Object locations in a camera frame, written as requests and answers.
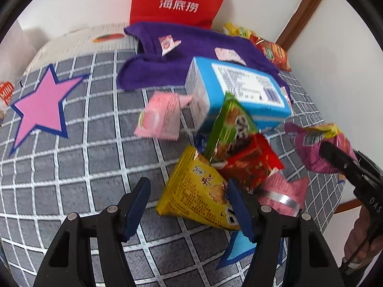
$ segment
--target silver stripe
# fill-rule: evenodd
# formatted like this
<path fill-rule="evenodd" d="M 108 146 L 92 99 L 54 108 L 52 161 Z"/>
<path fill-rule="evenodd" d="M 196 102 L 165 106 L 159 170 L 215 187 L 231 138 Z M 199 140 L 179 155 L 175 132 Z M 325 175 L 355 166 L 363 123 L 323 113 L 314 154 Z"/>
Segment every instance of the silver stripe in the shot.
<path fill-rule="evenodd" d="M 301 208 L 300 204 L 298 204 L 296 201 L 294 201 L 290 196 L 274 191 L 265 191 L 265 190 L 259 190 L 257 191 L 257 196 L 264 196 L 271 200 L 274 200 L 276 202 L 279 202 L 283 205 L 286 205 L 290 207 L 291 209 L 295 210 L 294 216 L 296 216 Z"/>

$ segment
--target human hand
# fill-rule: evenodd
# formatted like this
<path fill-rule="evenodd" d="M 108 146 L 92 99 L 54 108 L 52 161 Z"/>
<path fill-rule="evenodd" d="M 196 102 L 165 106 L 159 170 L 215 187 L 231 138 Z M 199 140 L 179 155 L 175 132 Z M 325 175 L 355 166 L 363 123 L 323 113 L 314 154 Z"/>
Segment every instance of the human hand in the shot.
<path fill-rule="evenodd" d="M 347 260 L 357 250 L 359 245 L 367 236 L 367 229 L 370 225 L 370 213 L 366 207 L 362 205 L 359 213 L 359 218 L 354 223 L 354 228 L 351 230 L 349 238 L 344 246 L 344 256 Z M 356 257 L 351 260 L 353 263 L 364 266 L 372 261 L 372 259 L 383 249 L 383 235 L 377 237 L 372 244 L 368 242 L 361 248 Z"/>

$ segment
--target green snack package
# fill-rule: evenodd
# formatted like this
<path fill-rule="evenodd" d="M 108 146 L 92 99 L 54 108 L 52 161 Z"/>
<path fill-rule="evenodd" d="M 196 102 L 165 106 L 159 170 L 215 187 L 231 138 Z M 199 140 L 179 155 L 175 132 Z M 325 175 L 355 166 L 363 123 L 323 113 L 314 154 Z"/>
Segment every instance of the green snack package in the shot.
<path fill-rule="evenodd" d="M 226 92 L 221 111 L 214 122 L 204 155 L 210 163 L 225 161 L 250 142 L 250 135 L 257 134 L 258 128 L 238 100 Z"/>

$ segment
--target yellow snack package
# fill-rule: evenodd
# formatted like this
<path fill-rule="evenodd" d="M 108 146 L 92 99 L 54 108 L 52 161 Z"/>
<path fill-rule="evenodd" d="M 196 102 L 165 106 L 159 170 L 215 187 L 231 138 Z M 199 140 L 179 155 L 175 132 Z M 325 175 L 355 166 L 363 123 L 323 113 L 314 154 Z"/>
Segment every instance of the yellow snack package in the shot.
<path fill-rule="evenodd" d="M 182 216 L 227 230 L 240 230 L 230 203 L 225 198 L 227 182 L 189 145 L 175 166 L 158 202 L 160 215 Z"/>

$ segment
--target barcode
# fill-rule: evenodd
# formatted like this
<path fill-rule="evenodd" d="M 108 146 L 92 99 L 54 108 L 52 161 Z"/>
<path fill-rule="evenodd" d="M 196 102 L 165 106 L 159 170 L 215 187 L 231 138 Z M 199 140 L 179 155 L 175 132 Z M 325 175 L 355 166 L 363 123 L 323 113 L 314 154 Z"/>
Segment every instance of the barcode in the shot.
<path fill-rule="evenodd" d="M 304 146 L 314 146 L 319 144 L 324 138 L 322 132 L 308 132 L 303 139 Z"/>
<path fill-rule="evenodd" d="M 277 104 L 281 103 L 279 98 L 278 98 L 278 94 L 275 90 L 269 89 L 269 88 L 264 88 L 264 91 L 265 91 L 266 96 L 269 99 L 269 101 L 275 102 Z"/>

